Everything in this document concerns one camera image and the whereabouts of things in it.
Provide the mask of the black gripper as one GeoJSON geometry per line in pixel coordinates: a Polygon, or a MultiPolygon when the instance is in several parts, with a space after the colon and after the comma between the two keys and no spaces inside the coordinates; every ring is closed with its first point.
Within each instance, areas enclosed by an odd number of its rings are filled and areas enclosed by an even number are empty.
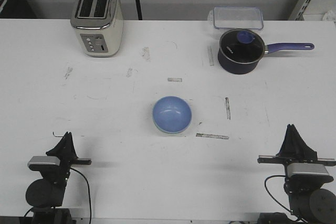
{"type": "Polygon", "coordinates": [[[90,165],[92,163],[90,158],[78,158],[75,147],[73,144],[73,138],[71,132],[66,132],[61,140],[56,144],[54,148],[46,152],[47,156],[60,157],[67,153],[69,141],[69,153],[71,160],[60,159],[60,167],[55,170],[40,172],[42,177],[52,184],[65,185],[70,176],[70,169],[72,165],[90,165]]]}
{"type": "Polygon", "coordinates": [[[279,152],[276,155],[259,155],[257,162],[259,164],[281,164],[283,166],[288,166],[292,163],[321,164],[330,167],[335,166],[334,158],[319,158],[318,153],[305,143],[293,124],[287,125],[284,141],[279,152]],[[291,153],[291,138],[295,147],[295,153],[291,153]]]}

